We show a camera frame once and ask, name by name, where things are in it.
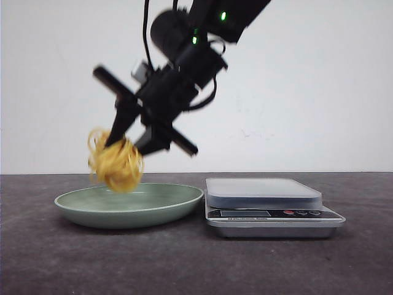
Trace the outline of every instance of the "gray table surface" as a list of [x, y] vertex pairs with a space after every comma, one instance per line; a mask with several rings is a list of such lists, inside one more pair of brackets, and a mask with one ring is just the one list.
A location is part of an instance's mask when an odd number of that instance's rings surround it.
[[207, 177], [293, 178], [347, 218], [328, 240], [219, 238], [202, 204], [137, 230], [60, 216], [56, 196], [87, 175], [1, 176], [2, 294], [393, 294], [393, 173], [162, 173], [144, 182], [204, 189]]

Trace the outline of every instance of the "cable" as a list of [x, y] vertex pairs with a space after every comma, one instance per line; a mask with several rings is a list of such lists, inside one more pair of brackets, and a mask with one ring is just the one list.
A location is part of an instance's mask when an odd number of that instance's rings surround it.
[[177, 2], [178, 0], [173, 0], [173, 5], [172, 5], [173, 10], [177, 10]]
[[149, 68], [154, 71], [152, 60], [150, 59], [149, 48], [147, 46], [147, 38], [146, 38], [146, 31], [147, 31], [147, 15], [149, 14], [149, 0], [145, 0], [145, 8], [144, 8], [144, 15], [143, 15], [143, 44], [145, 45], [145, 51], [147, 56], [147, 62], [149, 63]]
[[214, 97], [216, 96], [216, 92], [217, 92], [217, 81], [216, 81], [216, 77], [215, 76], [213, 78], [213, 83], [214, 83], [214, 89], [213, 89], [212, 93], [210, 94], [210, 96], [208, 96], [205, 100], [201, 101], [200, 103], [197, 103], [194, 106], [189, 106], [189, 107], [185, 108], [184, 110], [185, 111], [194, 111], [196, 109], [203, 108], [208, 103], [212, 102]]

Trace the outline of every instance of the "kitchen scale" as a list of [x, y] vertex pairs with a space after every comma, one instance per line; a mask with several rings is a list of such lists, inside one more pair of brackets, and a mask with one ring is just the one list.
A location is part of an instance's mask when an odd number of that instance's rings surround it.
[[208, 178], [206, 220], [223, 237], [327, 238], [345, 218], [285, 178]]

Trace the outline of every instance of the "white backdrop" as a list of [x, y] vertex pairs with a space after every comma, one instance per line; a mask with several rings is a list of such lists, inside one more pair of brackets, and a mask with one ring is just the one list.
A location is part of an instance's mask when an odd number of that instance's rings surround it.
[[[169, 7], [151, 0], [149, 25]], [[103, 63], [138, 89], [143, 0], [3, 0], [1, 10], [2, 173], [88, 172], [87, 135], [115, 116], [91, 72]], [[392, 15], [390, 0], [272, 0], [227, 48], [214, 102], [174, 123], [199, 154], [172, 146], [146, 157], [146, 171], [393, 171]], [[142, 131], [137, 122], [127, 135]]]

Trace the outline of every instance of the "ceramic plate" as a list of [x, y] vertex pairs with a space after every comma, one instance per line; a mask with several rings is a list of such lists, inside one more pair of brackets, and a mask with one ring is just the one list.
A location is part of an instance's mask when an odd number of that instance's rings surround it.
[[141, 183], [129, 193], [112, 192], [106, 186], [79, 189], [55, 199], [68, 220], [100, 229], [155, 226], [191, 213], [203, 191], [192, 186]]

